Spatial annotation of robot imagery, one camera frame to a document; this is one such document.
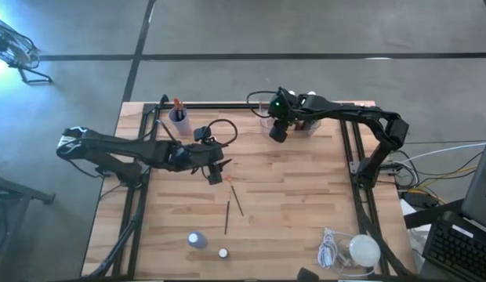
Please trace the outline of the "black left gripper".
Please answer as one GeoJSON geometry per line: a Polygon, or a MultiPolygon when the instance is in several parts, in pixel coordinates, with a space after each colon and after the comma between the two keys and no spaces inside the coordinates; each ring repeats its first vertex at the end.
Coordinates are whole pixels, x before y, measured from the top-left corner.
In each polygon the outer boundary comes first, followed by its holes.
{"type": "Polygon", "coordinates": [[[196,143],[182,144],[176,141],[176,171],[183,172],[191,170],[194,174],[201,169],[202,175],[210,185],[223,181],[222,170],[232,159],[222,161],[222,144],[212,136],[209,126],[202,126],[194,130],[196,143]]]}

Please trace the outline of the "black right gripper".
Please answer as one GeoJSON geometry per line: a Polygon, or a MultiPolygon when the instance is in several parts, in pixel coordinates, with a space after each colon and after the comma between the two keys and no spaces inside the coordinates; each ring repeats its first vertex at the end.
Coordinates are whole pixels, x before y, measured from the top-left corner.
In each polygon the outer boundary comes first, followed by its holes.
{"type": "Polygon", "coordinates": [[[273,126],[269,132],[271,139],[283,143],[287,139],[287,130],[290,125],[293,125],[296,131],[306,129],[306,122],[299,120],[295,114],[295,111],[302,106],[305,98],[306,94],[296,95],[282,87],[278,88],[271,98],[268,109],[269,117],[274,119],[273,126]]]}

